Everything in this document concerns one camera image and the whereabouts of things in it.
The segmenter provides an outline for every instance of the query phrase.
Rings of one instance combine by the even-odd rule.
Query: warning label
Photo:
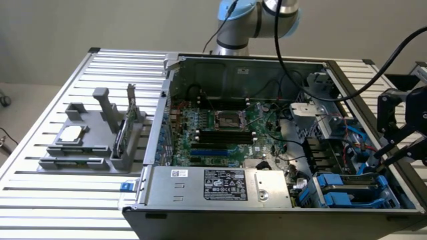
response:
[[[247,201],[247,181],[243,170],[205,170],[206,200]]]

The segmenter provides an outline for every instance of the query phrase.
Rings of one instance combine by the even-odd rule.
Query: aluminum table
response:
[[[39,158],[67,119],[68,103],[84,103],[88,110],[100,110],[92,97],[96,87],[110,88],[110,101],[119,110],[129,106],[127,86],[137,86],[137,103],[147,112],[141,141],[147,143],[162,83],[166,79],[163,60],[167,52],[91,49],[47,106],[42,116],[0,168],[0,239],[108,239],[135,240],[137,234],[118,209],[120,183],[141,175],[145,148],[137,152],[133,171],[122,175],[39,174]],[[334,59],[358,90],[374,77],[378,68],[362,60]],[[383,76],[362,94],[377,113],[377,97],[393,84]],[[398,122],[405,123],[405,106],[398,107]],[[414,134],[407,142],[417,139]],[[427,182],[427,168],[413,163]],[[126,193],[124,199],[134,199]],[[386,239],[425,239],[427,229],[399,232]]]

